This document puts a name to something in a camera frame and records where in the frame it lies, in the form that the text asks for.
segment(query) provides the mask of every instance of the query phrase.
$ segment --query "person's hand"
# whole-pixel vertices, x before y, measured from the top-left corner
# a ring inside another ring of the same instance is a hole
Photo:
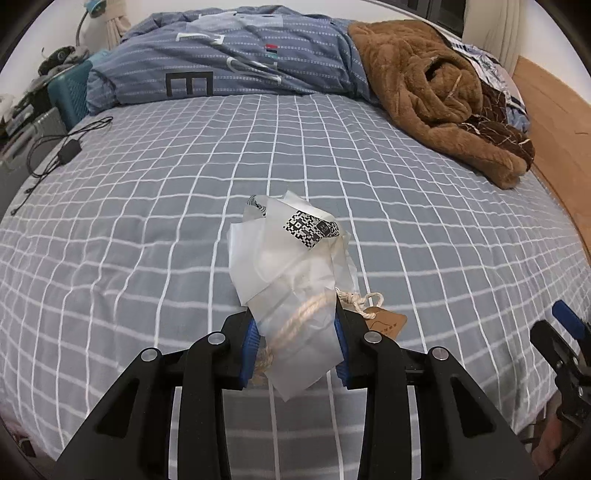
[[[546,424],[544,433],[542,433],[540,443],[531,452],[531,459],[540,475],[556,463],[557,458],[554,451],[560,446],[561,440],[562,424],[554,411],[548,417],[548,423]]]

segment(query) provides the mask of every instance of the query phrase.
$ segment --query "plaid bedsheet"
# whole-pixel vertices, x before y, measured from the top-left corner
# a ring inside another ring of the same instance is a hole
[[[554,391],[528,329],[559,298],[587,318],[591,270],[533,174],[500,191],[341,96],[107,113],[0,224],[0,398],[51,456],[141,349],[187,348],[240,309],[226,230],[250,195],[288,189],[352,234],[362,293],[408,316],[403,347],[445,346],[516,430]],[[235,478],[356,478],[365,392],[334,371],[287,403],[228,392],[225,414]]]

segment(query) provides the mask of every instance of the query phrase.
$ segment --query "teal storage basket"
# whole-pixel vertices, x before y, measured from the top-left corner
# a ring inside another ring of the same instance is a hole
[[[91,68],[92,62],[85,60],[57,75],[47,86],[49,100],[60,111],[68,131],[88,115],[86,82]]]

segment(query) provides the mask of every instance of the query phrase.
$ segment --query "power adapter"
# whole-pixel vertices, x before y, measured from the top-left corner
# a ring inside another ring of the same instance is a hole
[[[57,153],[57,161],[60,165],[67,165],[81,151],[82,147],[80,146],[80,142],[73,138],[60,148],[60,151]]]

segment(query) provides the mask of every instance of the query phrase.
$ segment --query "translucent plastic bag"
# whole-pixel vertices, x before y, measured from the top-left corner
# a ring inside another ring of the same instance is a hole
[[[265,375],[284,400],[343,360],[336,289],[358,292],[350,235],[292,192],[252,196],[228,232],[230,277],[267,342]]]

